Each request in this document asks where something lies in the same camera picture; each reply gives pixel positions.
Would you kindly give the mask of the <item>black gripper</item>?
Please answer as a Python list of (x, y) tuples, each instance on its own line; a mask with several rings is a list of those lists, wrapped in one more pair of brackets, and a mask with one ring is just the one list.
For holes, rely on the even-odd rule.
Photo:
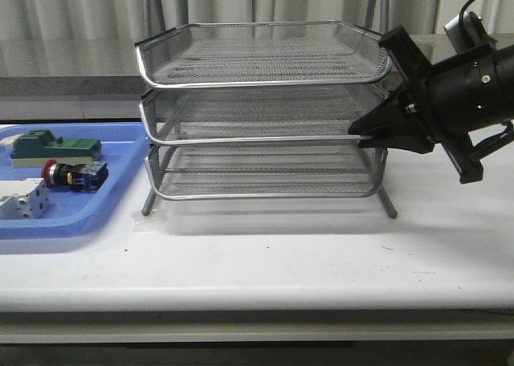
[(467, 103), (466, 88), (451, 76), (455, 62), (432, 64), (401, 26), (383, 35), (386, 49), (404, 80), (375, 109), (353, 121), (348, 134), (369, 136), (360, 148), (395, 148), (431, 153), (439, 143), (449, 156), (462, 184), (481, 181), (483, 166), (469, 157), (471, 127), (456, 110)]

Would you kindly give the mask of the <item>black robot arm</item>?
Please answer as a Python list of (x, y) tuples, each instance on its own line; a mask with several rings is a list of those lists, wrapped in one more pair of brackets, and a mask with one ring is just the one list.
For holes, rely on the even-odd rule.
[(513, 48), (483, 41), (432, 64), (401, 26), (378, 44), (403, 81), (349, 134), (362, 148), (424, 154), (441, 144), (461, 183), (481, 181), (481, 159), (513, 141)]

